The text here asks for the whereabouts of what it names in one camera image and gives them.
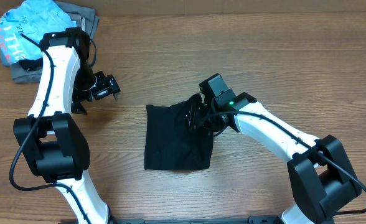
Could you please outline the black t-shirt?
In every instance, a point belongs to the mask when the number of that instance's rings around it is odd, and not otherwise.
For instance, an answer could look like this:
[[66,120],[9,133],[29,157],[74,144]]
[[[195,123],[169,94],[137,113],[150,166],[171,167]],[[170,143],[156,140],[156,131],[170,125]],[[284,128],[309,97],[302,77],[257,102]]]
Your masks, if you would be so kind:
[[206,129],[192,132],[189,126],[191,108],[201,104],[201,95],[194,94],[175,105],[146,106],[146,170],[193,171],[210,167],[213,134]]

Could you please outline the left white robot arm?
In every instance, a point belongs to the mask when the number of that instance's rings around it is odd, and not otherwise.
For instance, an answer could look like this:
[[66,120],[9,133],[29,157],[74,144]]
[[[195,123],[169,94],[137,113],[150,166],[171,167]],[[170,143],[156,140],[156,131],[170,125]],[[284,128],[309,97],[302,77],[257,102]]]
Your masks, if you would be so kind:
[[90,36],[79,27],[44,34],[36,45],[43,67],[34,103],[13,126],[19,149],[9,170],[20,191],[56,188],[77,223],[116,223],[88,172],[90,150],[72,115],[86,114],[83,101],[120,94],[113,75],[94,73],[88,63]]

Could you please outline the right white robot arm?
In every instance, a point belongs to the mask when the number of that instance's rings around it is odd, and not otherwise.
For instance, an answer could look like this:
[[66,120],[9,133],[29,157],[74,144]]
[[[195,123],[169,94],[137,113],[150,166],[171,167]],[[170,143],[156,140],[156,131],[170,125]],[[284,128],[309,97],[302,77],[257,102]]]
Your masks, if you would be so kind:
[[272,115],[248,93],[236,95],[218,73],[199,84],[204,96],[191,107],[190,131],[221,133],[230,127],[249,136],[288,168],[294,205],[275,223],[333,223],[341,209],[361,194],[342,143],[306,134]]

